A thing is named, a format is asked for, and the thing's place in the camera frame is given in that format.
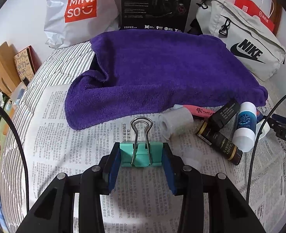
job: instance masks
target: blue label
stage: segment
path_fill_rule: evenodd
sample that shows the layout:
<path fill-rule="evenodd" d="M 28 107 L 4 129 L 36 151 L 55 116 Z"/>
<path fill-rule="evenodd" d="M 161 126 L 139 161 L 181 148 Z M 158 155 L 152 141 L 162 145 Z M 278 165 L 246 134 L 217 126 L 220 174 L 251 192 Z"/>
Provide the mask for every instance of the blue label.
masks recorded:
<path fill-rule="evenodd" d="M 254 133 L 256 130 L 256 116 L 250 111 L 243 111 L 238 115 L 237 129 L 248 128 Z"/>

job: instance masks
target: waist bag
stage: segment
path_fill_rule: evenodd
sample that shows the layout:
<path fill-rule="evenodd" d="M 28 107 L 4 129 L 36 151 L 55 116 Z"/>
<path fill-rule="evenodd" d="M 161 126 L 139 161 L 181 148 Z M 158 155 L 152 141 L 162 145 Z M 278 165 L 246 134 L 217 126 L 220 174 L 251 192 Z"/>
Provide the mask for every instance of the waist bag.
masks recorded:
<path fill-rule="evenodd" d="M 220 38 L 258 78 L 269 79 L 284 63 L 285 48 L 259 18 L 226 0 L 202 0 L 198 5 L 202 33 Z"/>

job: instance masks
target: black clip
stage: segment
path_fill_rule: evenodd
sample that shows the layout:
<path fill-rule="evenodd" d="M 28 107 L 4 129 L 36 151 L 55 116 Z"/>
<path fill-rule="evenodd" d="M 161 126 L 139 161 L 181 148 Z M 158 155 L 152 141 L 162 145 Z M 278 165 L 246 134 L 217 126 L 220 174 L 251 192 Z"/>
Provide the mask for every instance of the black clip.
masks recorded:
<path fill-rule="evenodd" d="M 205 4 L 205 2 L 203 1 L 202 3 L 196 3 L 199 7 L 203 8 L 204 10 L 206 10 L 208 8 L 208 5 Z"/>
<path fill-rule="evenodd" d="M 218 31 L 219 34 L 228 37 L 228 27 L 230 26 L 231 20 L 228 17 L 225 17 L 226 21 Z"/>

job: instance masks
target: white and blue bottle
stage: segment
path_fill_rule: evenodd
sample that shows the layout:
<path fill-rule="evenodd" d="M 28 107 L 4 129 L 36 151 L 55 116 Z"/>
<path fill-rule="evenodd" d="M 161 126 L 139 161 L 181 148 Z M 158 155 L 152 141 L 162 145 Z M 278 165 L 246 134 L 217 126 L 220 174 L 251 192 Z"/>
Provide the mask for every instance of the white and blue bottle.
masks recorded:
<path fill-rule="evenodd" d="M 242 103 L 238 114 L 237 129 L 232 138 L 233 144 L 242 152 L 249 152 L 254 147 L 256 123 L 255 105 L 250 102 Z"/>

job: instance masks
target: striped fabric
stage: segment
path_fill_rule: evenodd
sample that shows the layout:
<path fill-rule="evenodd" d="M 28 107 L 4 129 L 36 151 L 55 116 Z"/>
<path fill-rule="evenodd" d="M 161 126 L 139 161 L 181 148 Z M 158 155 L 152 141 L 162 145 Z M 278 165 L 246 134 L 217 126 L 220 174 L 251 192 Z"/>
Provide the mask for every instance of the striped fabric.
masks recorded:
<path fill-rule="evenodd" d="M 90 67 L 93 56 L 91 44 L 85 42 L 55 50 L 43 63 L 12 118 L 23 146 L 27 129 L 44 89 L 49 86 L 72 83 L 78 75 Z M 17 143 L 12 132 L 8 131 L 0 163 L 0 187 L 3 214 L 11 233 L 17 230 L 24 218 L 22 214 L 22 200 L 25 196 L 22 189 L 23 174 Z"/>

